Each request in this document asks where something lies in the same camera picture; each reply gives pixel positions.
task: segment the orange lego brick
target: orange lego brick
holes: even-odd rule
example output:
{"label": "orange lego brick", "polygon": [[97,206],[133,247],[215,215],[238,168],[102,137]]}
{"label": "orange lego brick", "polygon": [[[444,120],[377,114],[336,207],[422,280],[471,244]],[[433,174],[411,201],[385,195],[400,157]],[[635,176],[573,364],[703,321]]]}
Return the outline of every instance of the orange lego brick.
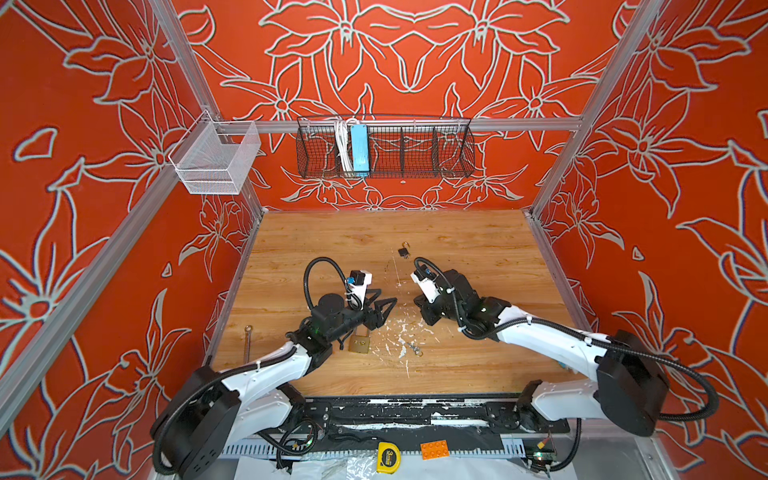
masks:
{"label": "orange lego brick", "polygon": [[448,452],[448,443],[445,440],[440,440],[439,442],[422,443],[423,460],[447,457],[450,455],[451,454]]}

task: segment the white plastic sheet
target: white plastic sheet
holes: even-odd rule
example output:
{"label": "white plastic sheet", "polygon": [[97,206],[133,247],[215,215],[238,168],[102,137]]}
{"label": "white plastic sheet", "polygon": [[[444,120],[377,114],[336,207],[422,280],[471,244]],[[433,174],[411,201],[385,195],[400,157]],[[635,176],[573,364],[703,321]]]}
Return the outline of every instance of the white plastic sheet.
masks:
{"label": "white plastic sheet", "polygon": [[[375,457],[355,457],[321,462],[297,462],[293,474],[276,470],[274,462],[243,457],[237,465],[235,480],[535,480],[533,475],[506,460],[445,457],[422,460],[419,456],[402,458],[392,475],[376,473]],[[551,474],[553,480],[577,480],[573,465]]]}

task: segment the black wire basket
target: black wire basket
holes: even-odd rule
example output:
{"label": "black wire basket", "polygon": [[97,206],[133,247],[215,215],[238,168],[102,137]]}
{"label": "black wire basket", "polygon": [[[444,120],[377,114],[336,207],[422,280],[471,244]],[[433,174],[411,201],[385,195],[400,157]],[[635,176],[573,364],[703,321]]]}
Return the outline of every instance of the black wire basket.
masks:
{"label": "black wire basket", "polygon": [[[366,115],[369,170],[344,171],[334,123],[352,118],[301,117],[296,138],[299,175],[304,178],[457,178],[475,172],[470,119]],[[351,135],[347,153],[353,158]]]}

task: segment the padlock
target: padlock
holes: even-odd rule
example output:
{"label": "padlock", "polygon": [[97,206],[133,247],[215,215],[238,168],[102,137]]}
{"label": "padlock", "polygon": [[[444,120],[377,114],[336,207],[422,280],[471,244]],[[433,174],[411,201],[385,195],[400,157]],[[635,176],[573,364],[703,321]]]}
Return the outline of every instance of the padlock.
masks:
{"label": "padlock", "polygon": [[357,334],[357,328],[355,328],[355,332],[349,336],[349,351],[354,353],[368,353],[370,349],[371,331],[366,328],[366,334],[365,336],[362,336]]}
{"label": "padlock", "polygon": [[403,258],[410,258],[411,253],[408,251],[408,247],[410,247],[410,245],[408,245],[408,242],[403,242],[402,248],[400,250],[397,250],[397,253],[399,253],[400,256]]}

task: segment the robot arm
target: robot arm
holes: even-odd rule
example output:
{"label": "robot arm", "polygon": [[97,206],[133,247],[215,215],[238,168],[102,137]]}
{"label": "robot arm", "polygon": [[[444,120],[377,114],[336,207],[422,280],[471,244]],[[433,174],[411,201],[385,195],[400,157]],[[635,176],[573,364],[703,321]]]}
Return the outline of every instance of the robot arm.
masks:
{"label": "robot arm", "polygon": [[[634,335],[619,330],[615,336],[590,333],[549,322],[494,297],[479,297],[456,270],[442,272],[424,258],[414,262],[411,278],[422,290],[414,299],[422,318],[434,325],[441,318],[455,320],[470,339],[523,346],[555,359],[583,374],[573,382],[530,382],[518,399],[520,426],[545,432],[553,420],[609,419],[640,436],[653,434],[656,421],[692,421],[717,410],[717,393],[697,372],[648,352]],[[694,378],[707,392],[708,403],[698,412],[661,413],[669,390],[662,363]]]}
{"label": "robot arm", "polygon": [[[317,305],[313,303],[309,274],[321,261],[331,263],[339,273],[346,305],[335,293],[323,295]],[[339,342],[343,348],[344,340],[358,326],[370,330],[383,326],[397,303],[395,298],[378,300],[381,290],[368,291],[371,281],[371,274],[361,270],[344,276],[339,266],[325,257],[310,262],[304,273],[310,316],[301,321],[299,329],[286,334],[289,342],[269,355],[223,372],[214,372],[209,366],[197,369],[152,425],[155,470],[191,480],[208,468],[225,446],[282,425],[286,419],[297,423],[303,417],[304,400],[288,382],[320,367],[333,353],[333,343]],[[312,446],[308,444],[305,453]],[[161,453],[170,466],[163,463]]]}

